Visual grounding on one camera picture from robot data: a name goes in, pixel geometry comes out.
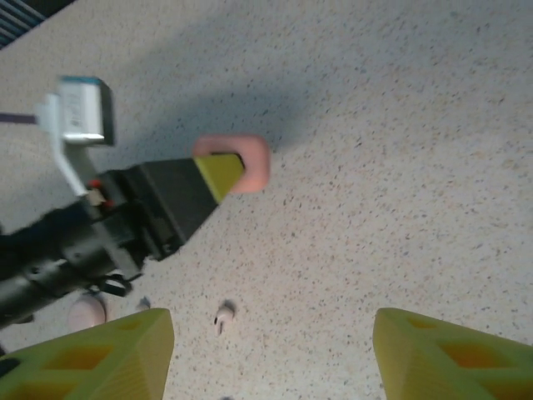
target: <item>purple cable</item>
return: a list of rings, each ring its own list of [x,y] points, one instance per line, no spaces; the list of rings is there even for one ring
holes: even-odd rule
[[[0,123],[23,123],[26,125],[37,124],[37,118],[28,114],[9,114],[0,112]]]

